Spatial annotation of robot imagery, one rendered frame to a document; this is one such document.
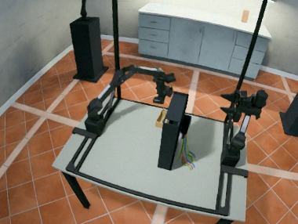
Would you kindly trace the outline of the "open tan cardboard box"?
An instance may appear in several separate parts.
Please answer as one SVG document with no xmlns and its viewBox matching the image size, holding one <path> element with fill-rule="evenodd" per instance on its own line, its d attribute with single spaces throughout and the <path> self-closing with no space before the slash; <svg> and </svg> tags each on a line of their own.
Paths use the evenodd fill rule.
<svg viewBox="0 0 298 224">
<path fill-rule="evenodd" d="M 155 127 L 162 128 L 163 122 L 161 123 L 162 118 L 165 119 L 167 110 L 162 110 L 161 113 L 159 114 L 156 122 L 155 122 Z M 165 119 L 165 123 L 168 123 L 169 120 Z"/>
</svg>

